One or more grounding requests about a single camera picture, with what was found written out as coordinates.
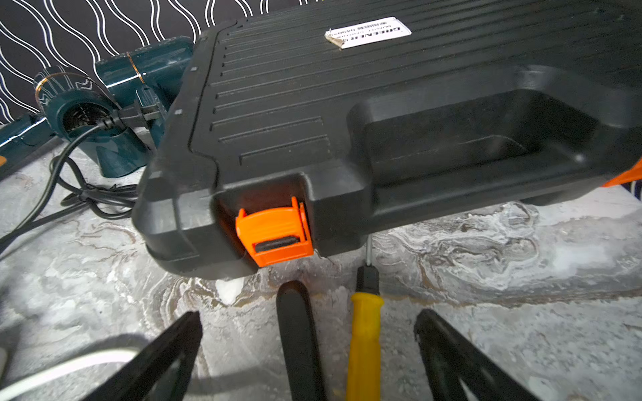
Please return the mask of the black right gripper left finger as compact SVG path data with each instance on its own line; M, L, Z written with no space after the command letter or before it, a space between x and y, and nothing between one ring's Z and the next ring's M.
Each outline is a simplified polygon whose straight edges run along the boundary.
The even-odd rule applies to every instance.
M182 400L202 340L199 312L186 312L86 400Z

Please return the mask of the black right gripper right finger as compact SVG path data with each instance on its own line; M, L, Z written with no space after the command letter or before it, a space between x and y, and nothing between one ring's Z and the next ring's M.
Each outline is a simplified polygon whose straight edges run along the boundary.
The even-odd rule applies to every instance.
M535 400L432 309L422 310L414 334L434 400Z

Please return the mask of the dark green hair dryer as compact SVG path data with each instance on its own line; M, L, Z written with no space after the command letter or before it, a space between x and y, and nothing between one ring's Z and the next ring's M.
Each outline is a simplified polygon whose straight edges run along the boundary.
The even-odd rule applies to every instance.
M38 108L59 137L75 140L119 106L87 75L60 66L34 77ZM145 166L151 151L130 129L101 130L80 144L106 178L119 178Z
M111 58L95 65L104 85L98 102L107 110L133 103L155 105L165 119L182 86L182 76L193 53L190 38L169 38Z

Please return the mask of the black plastic tool case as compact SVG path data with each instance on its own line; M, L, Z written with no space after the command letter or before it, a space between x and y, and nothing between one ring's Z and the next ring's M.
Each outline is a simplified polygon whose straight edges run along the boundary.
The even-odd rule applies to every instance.
M330 257L641 157L634 1L325 1L197 40L132 222L168 272L257 272L236 220L294 203Z

